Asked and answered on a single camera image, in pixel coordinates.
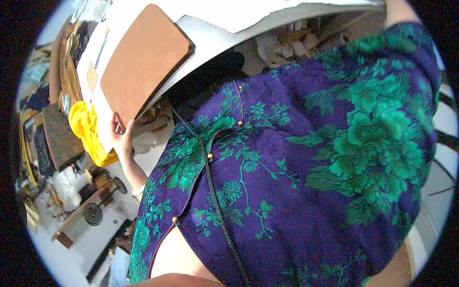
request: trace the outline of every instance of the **round black weight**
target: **round black weight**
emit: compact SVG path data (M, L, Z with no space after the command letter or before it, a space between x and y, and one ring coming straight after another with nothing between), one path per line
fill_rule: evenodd
M88 204L84 209L83 215L86 222L92 226L99 225L102 221L102 210L95 203Z
M126 189L126 186L124 186L124 183L121 181L121 179L119 179L118 177L114 177L113 178L113 183L117 186L117 188L119 189L119 192L122 193L122 194L127 194L128 193L128 190Z

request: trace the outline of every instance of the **wrist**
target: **wrist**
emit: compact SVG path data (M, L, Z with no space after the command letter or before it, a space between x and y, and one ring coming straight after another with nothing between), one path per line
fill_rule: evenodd
M121 163L121 166L124 170L128 169L131 167L133 164L135 164L134 157L132 154L130 155L123 155L123 156L118 156L118 159Z

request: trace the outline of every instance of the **hand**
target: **hand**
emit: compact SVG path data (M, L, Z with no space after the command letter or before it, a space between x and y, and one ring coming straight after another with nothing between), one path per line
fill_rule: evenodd
M132 119L128 122L126 132L123 135L119 135L115 132L116 126L116 113L114 112L109 125L110 133L108 137L112 143L113 149L118 155L121 164L125 164L133 159L131 134L132 128L134 127L134 120Z

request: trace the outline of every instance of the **woman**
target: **woman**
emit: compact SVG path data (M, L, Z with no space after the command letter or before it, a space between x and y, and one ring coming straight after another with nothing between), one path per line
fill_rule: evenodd
M132 283L363 286L389 263L435 152L440 73L410 6L386 5L385 31L223 85L149 177L133 122L112 133L141 200Z

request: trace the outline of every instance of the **plastic bag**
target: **plastic bag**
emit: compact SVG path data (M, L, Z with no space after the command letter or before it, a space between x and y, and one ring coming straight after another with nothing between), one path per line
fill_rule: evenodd
M61 198L62 208L65 211L73 211L81 203L81 195L67 177L65 172L55 172L49 182L53 185L57 195Z

